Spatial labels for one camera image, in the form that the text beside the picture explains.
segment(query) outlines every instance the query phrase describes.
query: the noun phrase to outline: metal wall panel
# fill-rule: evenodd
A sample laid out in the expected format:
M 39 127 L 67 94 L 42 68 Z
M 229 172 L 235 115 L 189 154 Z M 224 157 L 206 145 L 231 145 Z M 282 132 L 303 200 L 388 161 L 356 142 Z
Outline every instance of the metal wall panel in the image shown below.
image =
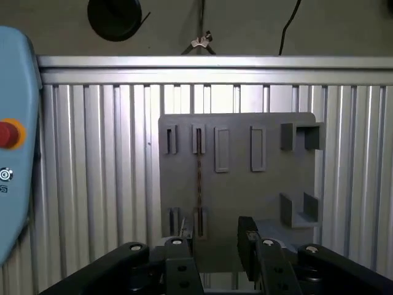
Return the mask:
M 29 226 L 0 295 L 36 294 L 123 242 L 161 237 L 158 118 L 313 112 L 323 203 L 316 242 L 393 278 L 393 60 L 52 58 L 44 82 Z M 243 273 L 206 287 L 249 288 Z

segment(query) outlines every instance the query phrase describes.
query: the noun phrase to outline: black cable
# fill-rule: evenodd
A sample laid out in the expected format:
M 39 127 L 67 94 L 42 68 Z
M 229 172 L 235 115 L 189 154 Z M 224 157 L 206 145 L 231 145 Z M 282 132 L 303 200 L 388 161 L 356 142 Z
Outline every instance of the black cable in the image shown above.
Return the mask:
M 292 23 L 292 20 L 294 20 L 295 15 L 297 13 L 297 10 L 299 9 L 300 3 L 302 0 L 297 0 L 294 11 L 292 12 L 292 15 L 290 16 L 287 24 L 285 25 L 284 29 L 282 30 L 282 35 L 281 35 L 281 44 L 280 44 L 280 50 L 278 52 L 278 55 L 282 54 L 282 49 L 284 48 L 284 41 L 285 41 L 285 33 L 287 32 L 287 29 L 290 25 L 290 23 Z
M 199 6 L 199 24 L 198 24 L 198 37 L 201 38 L 203 37 L 203 20 L 204 20 L 204 6 L 205 6 L 205 0 L 200 1 L 200 6 Z

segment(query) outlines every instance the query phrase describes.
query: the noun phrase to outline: bolt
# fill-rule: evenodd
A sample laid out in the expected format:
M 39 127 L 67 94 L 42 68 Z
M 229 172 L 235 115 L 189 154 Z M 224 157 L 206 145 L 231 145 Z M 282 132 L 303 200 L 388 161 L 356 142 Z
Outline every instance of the bolt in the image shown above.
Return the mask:
M 271 246 L 273 244 L 271 240 L 264 240 L 263 243 L 268 246 Z
M 318 252 L 318 249 L 315 248 L 315 247 L 313 247 L 313 246 L 308 246 L 308 247 L 306 248 L 306 250 L 307 250 L 307 251 L 310 251 L 310 252 L 313 252 L 313 253 L 317 253 L 317 252 Z
M 132 247 L 131 247 L 131 250 L 132 250 L 132 251 L 138 251 L 138 250 L 140 250 L 140 249 L 142 249 L 142 247 L 139 246 L 139 245 L 136 245 L 136 246 L 132 246 Z

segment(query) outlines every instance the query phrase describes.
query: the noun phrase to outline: concrete wall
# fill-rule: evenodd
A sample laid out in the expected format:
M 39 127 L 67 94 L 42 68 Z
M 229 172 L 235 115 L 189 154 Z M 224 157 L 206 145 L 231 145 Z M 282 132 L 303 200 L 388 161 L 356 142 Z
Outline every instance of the concrete wall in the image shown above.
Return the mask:
M 131 39 L 98 37 L 88 0 L 2 0 L 0 24 L 24 31 L 38 54 L 177 55 L 196 36 L 196 0 L 140 0 L 151 16 Z M 392 55 L 393 17 L 385 0 L 303 0 L 285 55 Z M 276 55 L 296 0 L 207 0 L 206 29 L 225 55 Z

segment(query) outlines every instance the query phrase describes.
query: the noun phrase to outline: red emergency stop button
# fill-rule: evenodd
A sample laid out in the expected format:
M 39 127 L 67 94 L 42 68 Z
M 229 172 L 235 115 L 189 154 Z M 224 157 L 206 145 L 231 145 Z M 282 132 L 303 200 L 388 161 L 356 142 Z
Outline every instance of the red emergency stop button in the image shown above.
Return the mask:
M 0 148 L 9 149 L 18 143 L 18 128 L 8 122 L 0 122 Z

